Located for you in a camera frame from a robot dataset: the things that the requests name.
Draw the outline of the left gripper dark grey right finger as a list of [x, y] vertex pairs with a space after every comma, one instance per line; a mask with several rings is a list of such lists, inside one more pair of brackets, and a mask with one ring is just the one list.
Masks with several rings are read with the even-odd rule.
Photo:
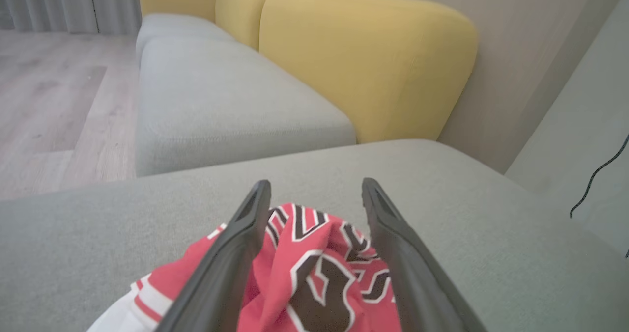
[[373, 247], [387, 264], [404, 332], [485, 332], [486, 327], [374, 178], [362, 182]]

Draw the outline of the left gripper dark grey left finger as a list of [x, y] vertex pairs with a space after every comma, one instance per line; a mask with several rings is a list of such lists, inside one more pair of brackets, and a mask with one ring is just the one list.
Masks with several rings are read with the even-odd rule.
[[270, 213], [268, 180], [254, 184], [173, 301], [158, 332], [235, 332], [251, 264]]

